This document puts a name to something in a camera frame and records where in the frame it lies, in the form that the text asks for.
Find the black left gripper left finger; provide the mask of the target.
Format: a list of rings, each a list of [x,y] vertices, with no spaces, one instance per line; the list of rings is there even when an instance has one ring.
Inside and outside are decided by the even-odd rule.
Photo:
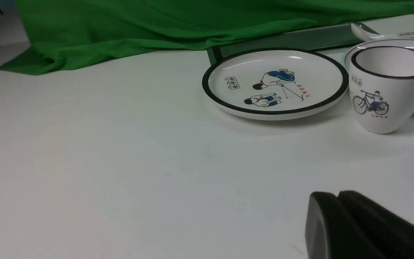
[[[331,193],[310,194],[304,237],[309,259],[376,258],[374,246]]]

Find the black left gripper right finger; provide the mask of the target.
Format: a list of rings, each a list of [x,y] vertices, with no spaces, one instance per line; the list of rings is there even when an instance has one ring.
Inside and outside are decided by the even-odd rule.
[[[370,242],[388,259],[414,259],[414,225],[356,191],[338,199]]]

